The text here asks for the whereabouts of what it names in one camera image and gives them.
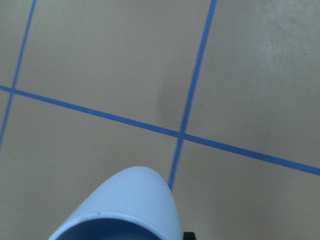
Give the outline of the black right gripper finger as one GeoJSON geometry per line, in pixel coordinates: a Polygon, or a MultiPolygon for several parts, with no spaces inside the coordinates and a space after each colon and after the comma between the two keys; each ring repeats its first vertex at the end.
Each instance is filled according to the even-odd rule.
{"type": "Polygon", "coordinates": [[[185,231],[183,233],[183,240],[196,240],[196,235],[194,232],[185,231]]]}

